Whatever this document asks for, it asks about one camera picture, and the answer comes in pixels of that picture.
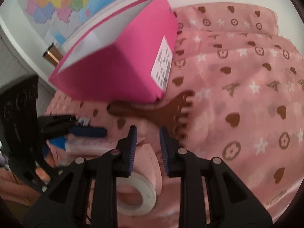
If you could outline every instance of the heart pattern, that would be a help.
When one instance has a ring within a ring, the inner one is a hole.
[[[297,74],[297,71],[293,67],[290,68],[290,71],[293,72],[294,74]]]
[[[231,73],[231,68],[230,67],[223,67],[220,70],[224,74],[230,74]]]
[[[116,123],[118,129],[123,129],[126,124],[126,119],[120,117]]]
[[[283,105],[283,106],[279,106],[277,108],[277,113],[280,115],[280,117],[285,120],[286,119],[286,115],[287,115],[287,112],[286,112],[286,106]]]
[[[279,168],[275,172],[273,178],[274,178],[276,184],[279,184],[281,182],[281,180],[282,180],[282,178],[284,176],[284,172],[285,172],[285,168],[284,167],[283,168]]]
[[[251,46],[255,46],[255,42],[253,42],[253,41],[249,41],[247,44],[251,45]]]
[[[202,13],[206,13],[206,8],[205,7],[198,7],[197,9],[199,11],[201,11]]]
[[[231,13],[234,13],[234,6],[228,6],[228,10],[229,10]]]
[[[99,110],[97,110],[97,109],[93,110],[93,117],[97,116],[98,113],[99,113]]]
[[[177,77],[175,79],[172,80],[172,83],[175,84],[175,86],[179,87],[183,84],[184,82],[184,77]]]
[[[255,15],[256,15],[257,17],[260,17],[260,16],[261,16],[261,12],[260,12],[259,10],[256,10],[254,13],[255,13]]]
[[[185,53],[185,50],[177,50],[175,53],[177,55],[183,55]]]
[[[215,47],[215,48],[222,48],[223,46],[221,44],[215,44],[215,45],[213,45],[213,47]]]
[[[240,123],[240,114],[239,113],[231,113],[226,116],[226,122],[230,124],[232,128],[236,128]]]
[[[270,66],[269,63],[263,63],[262,66],[265,67],[268,71],[272,70],[272,68],[271,68],[271,66]]]

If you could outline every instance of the map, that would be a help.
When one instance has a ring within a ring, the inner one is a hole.
[[[32,27],[60,46],[87,20],[115,0],[19,0]]]

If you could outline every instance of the pink cloth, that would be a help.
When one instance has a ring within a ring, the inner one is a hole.
[[[175,14],[180,30],[159,105],[194,90],[186,148],[201,158],[223,158],[276,220],[303,180],[303,57],[278,36],[277,16],[269,9],[211,3],[177,8]],[[110,116],[106,106],[57,92],[47,112],[92,117],[91,125],[105,126],[109,137],[126,136],[136,125],[163,170],[158,128]],[[119,214],[119,226],[178,227],[179,179],[162,176],[154,209],[142,217]]]

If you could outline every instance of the wide-tooth comb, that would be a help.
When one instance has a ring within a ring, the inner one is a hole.
[[[133,107],[129,102],[115,101],[108,105],[107,111],[114,116],[145,118],[159,127],[166,126],[172,138],[182,140],[188,138],[186,130],[189,128],[189,124],[180,122],[179,119],[189,119],[191,113],[182,112],[181,109],[193,106],[193,102],[187,102],[186,99],[194,95],[194,91],[184,91],[173,98],[167,105],[153,110],[142,110]]]

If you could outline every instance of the tape roll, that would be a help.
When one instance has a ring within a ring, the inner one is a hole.
[[[131,185],[136,188],[142,197],[139,205],[127,205],[117,200],[117,211],[127,216],[141,216],[149,213],[156,203],[156,191],[154,185],[145,176],[132,172],[129,178],[118,177],[116,185]]]

